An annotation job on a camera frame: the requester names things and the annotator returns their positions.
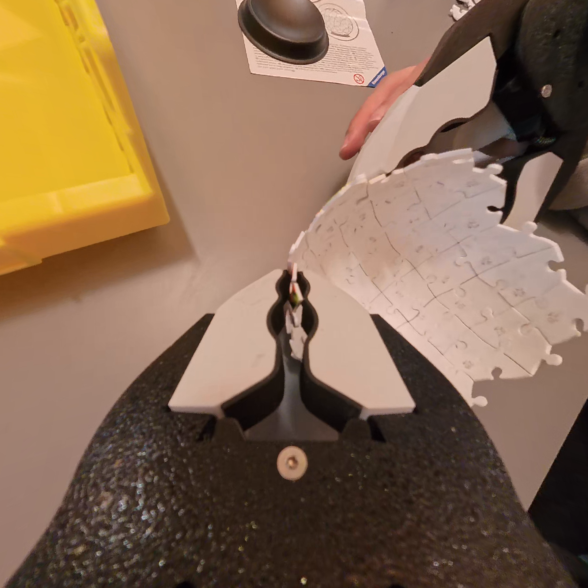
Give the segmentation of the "curved jigsaw puzzle piece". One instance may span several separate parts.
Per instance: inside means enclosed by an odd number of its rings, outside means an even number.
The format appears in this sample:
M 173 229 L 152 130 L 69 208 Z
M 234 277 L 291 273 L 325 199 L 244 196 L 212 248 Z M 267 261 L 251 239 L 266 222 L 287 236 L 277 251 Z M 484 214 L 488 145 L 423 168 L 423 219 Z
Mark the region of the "curved jigsaw puzzle piece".
M 298 362 L 303 361 L 307 334 L 302 326 L 303 302 L 305 300 L 300 284 L 298 283 L 297 262 L 288 263 L 290 283 L 288 286 L 288 299 L 283 306 L 286 334 L 289 338 L 290 355 Z

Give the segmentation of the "partly built puzzle ball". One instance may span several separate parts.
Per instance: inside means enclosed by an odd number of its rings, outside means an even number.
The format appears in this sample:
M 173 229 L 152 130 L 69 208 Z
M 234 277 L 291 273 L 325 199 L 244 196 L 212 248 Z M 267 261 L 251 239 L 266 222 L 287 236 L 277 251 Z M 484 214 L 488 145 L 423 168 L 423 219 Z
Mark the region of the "partly built puzzle ball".
M 470 406 L 473 384 L 559 365 L 553 347 L 587 331 L 587 290 L 572 285 L 558 244 L 501 223 L 502 167 L 477 152 L 423 156 L 389 175 L 364 175 L 334 195 L 289 252 L 380 315 Z

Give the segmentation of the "black round ball stand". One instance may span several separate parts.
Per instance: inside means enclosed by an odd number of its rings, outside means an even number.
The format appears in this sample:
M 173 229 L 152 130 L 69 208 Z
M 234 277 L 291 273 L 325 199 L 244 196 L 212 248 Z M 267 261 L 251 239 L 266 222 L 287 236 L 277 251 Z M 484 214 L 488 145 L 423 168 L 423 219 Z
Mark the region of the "black round ball stand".
M 329 48 L 325 21 L 312 1 L 242 1 L 238 23 L 254 47 L 284 63 L 317 63 Z

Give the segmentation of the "person's right forearm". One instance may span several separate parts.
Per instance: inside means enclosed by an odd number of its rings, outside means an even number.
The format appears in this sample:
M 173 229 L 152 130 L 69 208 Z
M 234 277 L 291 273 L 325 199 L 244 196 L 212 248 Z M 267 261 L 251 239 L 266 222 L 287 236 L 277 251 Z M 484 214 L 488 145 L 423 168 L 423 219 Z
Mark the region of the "person's right forearm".
M 549 210 L 571 211 L 587 207 L 587 167 L 578 165 Z

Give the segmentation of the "yellow plastic bin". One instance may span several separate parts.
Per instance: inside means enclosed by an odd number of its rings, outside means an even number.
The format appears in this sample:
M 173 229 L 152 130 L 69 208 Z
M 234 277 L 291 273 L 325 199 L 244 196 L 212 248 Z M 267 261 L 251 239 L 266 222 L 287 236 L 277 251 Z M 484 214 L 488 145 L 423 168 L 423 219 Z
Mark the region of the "yellow plastic bin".
M 169 222 L 95 1 L 1 1 L 1 275 Z

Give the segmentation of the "small white puzzle section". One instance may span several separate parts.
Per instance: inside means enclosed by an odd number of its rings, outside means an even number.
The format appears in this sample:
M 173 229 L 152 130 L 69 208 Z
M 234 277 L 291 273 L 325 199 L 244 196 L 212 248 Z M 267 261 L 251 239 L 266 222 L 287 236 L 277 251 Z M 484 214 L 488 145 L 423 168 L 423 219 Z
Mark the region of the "small white puzzle section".
M 455 1 L 450 9 L 449 16 L 454 22 L 460 20 L 468 11 L 476 6 L 481 1 Z

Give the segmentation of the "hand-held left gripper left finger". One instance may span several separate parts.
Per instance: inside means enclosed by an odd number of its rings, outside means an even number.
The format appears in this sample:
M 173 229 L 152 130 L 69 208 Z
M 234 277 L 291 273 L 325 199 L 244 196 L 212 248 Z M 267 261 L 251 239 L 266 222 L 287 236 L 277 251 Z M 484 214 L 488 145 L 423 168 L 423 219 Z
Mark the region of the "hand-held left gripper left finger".
M 236 420 L 249 430 L 274 413 L 284 396 L 279 334 L 285 270 L 273 270 L 239 290 L 214 314 L 168 407 Z

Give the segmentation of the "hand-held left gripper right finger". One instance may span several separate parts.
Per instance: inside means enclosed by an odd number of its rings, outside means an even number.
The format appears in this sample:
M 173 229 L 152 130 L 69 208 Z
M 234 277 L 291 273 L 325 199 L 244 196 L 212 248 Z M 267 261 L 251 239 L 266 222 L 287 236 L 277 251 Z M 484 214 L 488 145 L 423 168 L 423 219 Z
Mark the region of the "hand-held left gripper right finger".
M 298 284 L 308 330 L 300 372 L 305 408 L 337 432 L 354 419 L 412 413 L 415 401 L 363 305 L 310 270 L 298 271 Z

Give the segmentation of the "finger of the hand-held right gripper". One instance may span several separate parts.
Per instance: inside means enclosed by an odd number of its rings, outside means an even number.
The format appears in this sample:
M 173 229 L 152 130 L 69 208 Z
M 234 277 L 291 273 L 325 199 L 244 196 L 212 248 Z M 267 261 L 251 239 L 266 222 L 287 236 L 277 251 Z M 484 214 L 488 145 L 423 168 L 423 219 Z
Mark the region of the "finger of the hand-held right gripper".
M 372 179 L 393 171 L 446 124 L 480 112 L 489 103 L 495 72 L 496 57 L 487 36 L 429 81 L 411 86 L 367 138 L 348 183 L 362 175 Z
M 503 166 L 501 177 L 507 182 L 501 224 L 535 222 L 564 164 L 549 151 L 522 159 L 517 163 L 513 157 L 488 157 L 490 163 Z

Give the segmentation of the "white instruction sheet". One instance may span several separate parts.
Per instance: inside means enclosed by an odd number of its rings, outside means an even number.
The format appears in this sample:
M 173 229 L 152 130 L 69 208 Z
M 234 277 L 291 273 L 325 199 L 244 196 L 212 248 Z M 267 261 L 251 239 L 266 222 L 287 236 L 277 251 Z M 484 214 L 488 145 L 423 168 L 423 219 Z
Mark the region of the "white instruction sheet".
M 387 74 L 363 1 L 313 1 L 329 37 L 326 56 L 296 65 L 270 57 L 243 34 L 249 69 L 256 75 L 374 88 Z

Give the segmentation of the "person's right hand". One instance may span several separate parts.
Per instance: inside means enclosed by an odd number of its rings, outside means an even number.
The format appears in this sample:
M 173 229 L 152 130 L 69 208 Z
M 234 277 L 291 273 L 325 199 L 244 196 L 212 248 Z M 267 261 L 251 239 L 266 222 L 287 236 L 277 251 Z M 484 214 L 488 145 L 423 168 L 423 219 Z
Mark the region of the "person's right hand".
M 417 65 L 387 75 L 359 108 L 346 130 L 339 157 L 349 160 L 355 156 L 367 136 L 375 130 L 393 103 L 419 78 L 430 57 Z

